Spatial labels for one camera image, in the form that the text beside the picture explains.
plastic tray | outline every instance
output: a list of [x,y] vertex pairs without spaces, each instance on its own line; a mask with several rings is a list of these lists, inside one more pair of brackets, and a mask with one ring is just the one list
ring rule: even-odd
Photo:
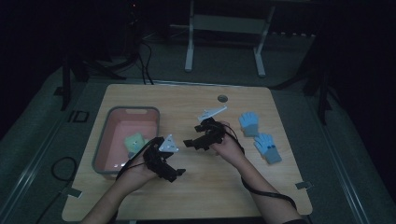
[[141,133],[145,139],[158,136],[160,111],[150,106],[114,107],[106,118],[96,153],[93,170],[105,177],[114,177],[128,161],[126,137]]

wooden table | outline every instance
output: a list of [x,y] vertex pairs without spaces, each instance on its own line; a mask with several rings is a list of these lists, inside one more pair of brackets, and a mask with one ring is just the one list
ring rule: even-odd
[[[122,203],[119,219],[179,219],[214,217],[257,217],[260,215],[240,175],[213,150],[185,147],[183,140],[201,136],[194,130],[204,109],[222,107],[219,95],[226,95],[228,109],[214,117],[230,122],[246,156],[281,193],[289,195],[300,214],[312,212],[300,171],[276,110],[271,92],[266,88],[171,85],[110,85],[99,109],[81,163],[74,189],[82,191],[77,199],[69,197],[63,211],[66,221],[79,221],[113,184],[92,169],[92,158],[105,124],[107,112],[114,106],[155,106],[161,112],[160,136],[171,133],[180,151],[169,158],[175,169],[187,169],[173,183],[154,179],[129,195]],[[244,137],[238,118],[254,111],[259,116],[259,131],[274,137],[283,161],[269,165],[254,147],[253,138]]]

person's left hand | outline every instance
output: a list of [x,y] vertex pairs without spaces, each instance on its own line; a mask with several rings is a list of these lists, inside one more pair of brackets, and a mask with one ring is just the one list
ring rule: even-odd
[[137,189],[140,189],[147,182],[149,182],[150,179],[157,176],[157,174],[152,172],[147,167],[147,165],[144,164],[144,151],[141,152],[131,163],[130,167],[132,168],[126,170],[114,184],[117,185],[117,187],[120,188],[120,190],[122,190],[125,194],[129,194]]

